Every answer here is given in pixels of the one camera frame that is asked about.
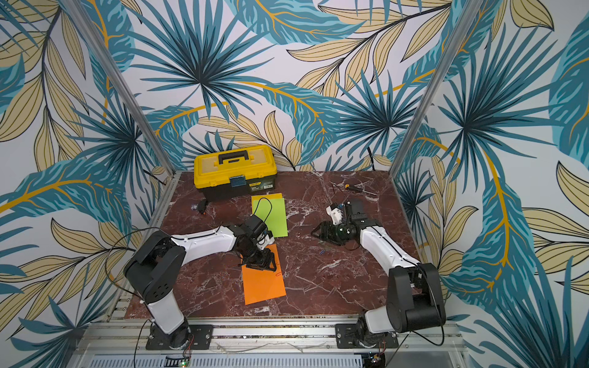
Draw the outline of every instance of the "marble tabletop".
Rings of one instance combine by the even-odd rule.
[[[378,196],[338,190],[344,184],[363,184]],[[417,256],[401,205],[388,173],[384,171],[283,172],[276,189],[286,203],[288,237],[276,239],[286,296],[245,305],[239,259],[217,253],[182,267],[174,286],[178,306],[187,317],[291,316],[352,314],[384,305],[387,276],[364,248],[350,251],[312,237],[310,232],[329,220],[325,208],[332,202],[360,198],[369,218],[380,221],[407,253]],[[182,173],[162,229],[169,234],[190,234],[220,224],[240,224],[252,213],[249,196],[209,204],[205,215],[196,210],[204,198],[194,187],[194,174]],[[358,246],[355,241],[348,249]],[[125,318],[147,318],[134,297]]]

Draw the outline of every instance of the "blue palm leaf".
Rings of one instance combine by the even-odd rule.
[[[127,107],[119,100],[118,93],[107,96],[107,107],[92,98],[101,111],[86,106],[90,115],[74,110],[86,123],[80,125],[100,135],[96,137],[75,137],[73,140],[82,142],[94,142],[97,145],[81,152],[78,157],[87,157],[89,161],[101,160],[110,167],[112,174],[119,183],[126,183],[130,179],[131,193],[135,196],[135,185],[143,192],[143,183],[147,181],[145,170],[154,165],[153,160],[142,145],[141,130],[135,123],[135,119],[127,111]]]
[[[411,229],[419,243],[423,243],[425,229],[421,222],[418,205],[432,197],[433,194],[424,194],[428,188],[432,176],[429,171],[421,172],[421,163],[412,165],[411,169],[404,174],[397,175],[395,184],[399,193],[399,199],[405,210],[405,214],[411,225]]]
[[[0,234],[0,243],[17,235],[21,232],[30,229],[31,227],[19,227],[13,230],[6,231],[5,233]],[[6,257],[9,254],[16,253],[21,250],[29,249],[29,248],[38,248],[34,245],[26,245],[26,246],[18,246],[12,247],[4,250],[0,250],[0,258]],[[0,273],[6,275],[16,275],[16,276],[26,276],[26,274],[18,267],[11,264],[0,264]],[[5,283],[0,283],[0,294],[22,294],[21,289]]]
[[[449,81],[457,102],[454,103],[447,96],[444,96],[448,108],[439,108],[454,124],[459,126],[458,135],[454,138],[444,156],[442,156],[444,158],[451,152],[454,154],[446,174],[449,174],[454,164],[458,162],[458,158],[460,159],[458,170],[456,170],[454,177],[451,178],[452,180],[456,179],[462,170],[468,173],[472,169],[475,187],[478,187],[478,169],[481,166],[485,181],[488,181],[488,169],[484,164],[486,161],[485,154],[496,163],[499,175],[504,177],[503,167],[500,160],[497,159],[493,148],[523,157],[530,157],[513,149],[512,145],[503,142],[502,138],[551,144],[550,142],[505,130],[505,128],[514,127],[539,127],[560,124],[551,119],[530,116],[541,111],[547,111],[555,107],[554,104],[538,108],[518,108],[522,102],[535,99],[542,92],[549,89],[550,85],[545,85],[524,92],[560,56],[560,52],[558,52],[544,61],[544,58],[554,45],[541,48],[541,45],[549,36],[548,34],[532,45],[529,51],[525,51],[531,44],[536,31],[537,28],[530,32],[519,46],[514,47],[519,30],[511,42],[504,45],[504,27],[496,50],[492,55],[491,37],[489,37],[482,61],[479,61],[476,55],[471,56],[472,77],[467,77],[466,72],[460,69],[460,86],[454,81]],[[467,183],[468,175],[465,175],[464,189],[466,189]]]
[[[338,17],[315,8],[312,0],[225,1],[235,14],[235,19],[250,27],[252,32],[265,35],[270,42],[279,45],[294,42],[322,44],[346,38],[362,25],[343,23]],[[387,18],[389,8],[389,2],[385,1]]]
[[[558,149],[589,168],[589,14],[579,23],[558,64],[550,88],[550,118]]]
[[[179,19],[171,9],[168,0],[164,1],[168,20],[163,17],[149,2],[146,7],[153,13],[157,23],[151,22],[141,14],[135,13],[143,24],[154,34],[158,42],[153,39],[132,32],[131,35],[138,41],[156,50],[160,56],[153,53],[134,49],[134,52],[155,63],[157,66],[137,64],[135,68],[143,68],[167,74],[167,77],[144,78],[146,81],[155,81],[159,85],[150,91],[164,91],[173,88],[195,87],[200,89],[207,116],[211,115],[211,107],[214,105],[221,111],[225,119],[229,120],[229,113],[224,102],[238,116],[236,104],[239,104],[251,112],[244,99],[256,101],[251,92],[259,93],[250,87],[248,83],[265,82],[261,78],[246,75],[248,72],[264,64],[245,65],[246,61],[261,51],[251,52],[242,56],[263,35],[246,37],[251,29],[240,34],[232,43],[229,43],[225,35],[233,32],[237,18],[222,29],[223,2],[218,1],[213,14],[211,0],[193,2],[193,18],[186,6],[185,0],[179,0],[181,18]],[[201,7],[204,6],[204,29],[200,24]]]
[[[419,92],[416,88],[407,96],[407,88],[402,88],[396,95],[393,92],[383,95],[380,81],[377,79],[378,97],[375,97],[375,92],[372,91],[364,72],[361,78],[362,87],[352,82],[358,88],[362,100],[358,100],[338,85],[352,102],[335,100],[334,107],[340,111],[340,118],[334,132],[339,140],[344,140],[336,153],[351,145],[348,156],[360,147],[360,155],[364,155],[368,148],[371,148],[372,152],[378,152],[380,149],[380,154],[384,155],[391,131],[394,132],[394,128],[407,128],[421,96],[415,96]],[[393,90],[390,76],[388,90]]]

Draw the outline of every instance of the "wire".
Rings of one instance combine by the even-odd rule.
[[[399,253],[399,251],[397,249],[395,249],[395,246],[393,246],[393,244],[391,244],[391,242],[387,238],[385,238],[374,226],[370,226],[370,227],[372,227],[379,234],[379,236],[381,238],[383,238],[387,243],[389,243],[389,245],[393,248],[393,250],[395,252],[397,252],[397,254],[399,255],[399,257],[401,257],[404,261],[407,261],[408,263],[411,263],[415,267],[419,268],[421,270],[421,273],[423,274],[423,277],[425,278],[425,282],[428,284],[429,289],[430,290],[433,290],[434,289],[434,288],[432,288],[432,285],[429,283],[428,276],[425,273],[425,270],[423,269],[423,267],[421,266],[421,263],[420,264],[415,264],[415,263],[413,263],[413,262],[405,259],[401,255],[401,253]],[[435,343],[432,340],[429,340],[424,335],[420,334],[419,332],[416,332],[416,331],[411,331],[411,332],[415,333],[418,336],[421,336],[425,341],[427,341],[428,343],[430,343],[432,345],[442,346],[442,345],[444,345],[444,341],[446,340],[446,335],[444,333],[444,326],[442,325],[442,316],[440,315],[440,311],[438,309],[438,303],[436,302],[436,297],[434,296],[434,293],[433,292],[431,293],[431,296],[432,296],[432,299],[434,300],[434,304],[436,304],[436,312],[437,312],[437,315],[438,315],[438,321],[439,321],[439,324],[440,324],[440,328],[442,329],[442,341],[440,343]]]
[[[266,222],[266,220],[268,220],[268,216],[270,216],[270,213],[272,213],[272,202],[271,202],[271,201],[270,201],[268,198],[266,198],[266,197],[262,197],[262,198],[260,198],[260,200],[258,201],[258,204],[257,204],[257,206],[256,206],[256,209],[254,210],[254,215],[255,215],[255,214],[256,214],[256,212],[257,212],[257,208],[258,208],[258,207],[260,207],[260,202],[261,202],[262,200],[267,200],[267,201],[268,201],[268,203],[270,203],[270,211],[268,212],[268,215],[267,215],[267,216],[266,216],[266,218],[264,219],[264,222]]]
[[[135,351],[133,352],[133,368],[137,368],[135,365],[135,357],[137,357],[137,349],[139,348],[139,339],[141,338],[141,332],[143,332],[143,327],[149,322],[149,320],[145,320],[143,326],[141,326],[141,330],[139,330],[139,336],[137,336],[137,343],[135,344]]]
[[[117,284],[117,283],[116,283],[116,282],[115,282],[113,279],[111,279],[111,278],[110,278],[110,276],[108,275],[107,264],[108,264],[108,259],[109,259],[109,257],[110,257],[110,254],[111,254],[112,250],[115,248],[115,246],[118,244],[118,242],[119,242],[119,241],[121,241],[121,240],[125,239],[125,238],[126,238],[126,237],[128,237],[129,235],[133,235],[133,234],[135,234],[135,233],[138,233],[139,231],[149,230],[149,229],[152,229],[152,228],[156,228],[156,229],[158,229],[158,230],[161,230],[161,231],[163,231],[161,228],[159,228],[159,227],[157,227],[157,226],[151,226],[151,227],[138,228],[137,230],[134,230],[134,231],[132,231],[132,232],[128,233],[127,235],[124,235],[124,236],[122,236],[121,238],[119,238],[119,240],[115,241],[115,242],[114,242],[114,244],[112,245],[112,247],[109,249],[109,251],[108,251],[108,253],[107,253],[107,257],[104,259],[104,273],[107,275],[107,279],[108,279],[108,281],[110,281],[110,283],[111,283],[111,284],[115,285],[117,288],[121,289],[122,291],[126,291],[126,292],[127,292],[127,293],[129,293],[129,294],[133,294],[133,295],[135,295],[136,297],[138,297],[139,299],[143,299],[143,298],[142,298],[142,297],[141,297],[139,294],[137,294],[137,293],[134,293],[134,292],[132,292],[132,291],[129,291],[129,290],[125,289],[125,288],[124,288],[124,287],[122,287],[122,286],[119,286],[119,285],[118,285],[118,284]],[[127,250],[133,250],[133,249],[130,249],[130,248],[129,248],[129,243],[127,243],[127,246],[125,247],[125,251],[127,251]]]
[[[405,340],[407,340],[407,337],[409,337],[410,334],[411,334],[411,331],[407,335],[405,335],[405,338],[403,339],[403,341],[401,341],[401,344],[399,344],[399,346],[397,346],[397,349],[395,350],[393,355],[391,355],[391,358],[389,359],[389,362],[386,364],[385,368],[387,368],[389,366],[389,364],[393,361],[393,358],[395,357],[395,355],[397,354],[397,352],[401,348],[401,345],[403,345],[403,343],[405,342]]]

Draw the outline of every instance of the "yellow toolbox lid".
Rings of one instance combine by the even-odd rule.
[[[249,180],[276,173],[272,150],[266,145],[200,155],[194,159],[194,185],[199,189],[228,184],[230,178],[242,175]]]

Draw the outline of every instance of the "black mounting plate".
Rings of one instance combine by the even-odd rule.
[[[213,335],[212,324],[191,324],[190,332],[194,335],[192,341],[192,350],[208,350]],[[160,329],[152,329],[150,338],[147,339],[146,350],[169,350],[168,335],[161,332]]]
[[[356,329],[356,323],[341,323],[335,325],[335,337],[338,349],[366,349],[365,346],[357,343],[356,338],[358,335],[356,334]],[[396,349],[399,347],[399,341],[396,336],[393,337],[391,333],[386,335],[385,343],[387,349]]]

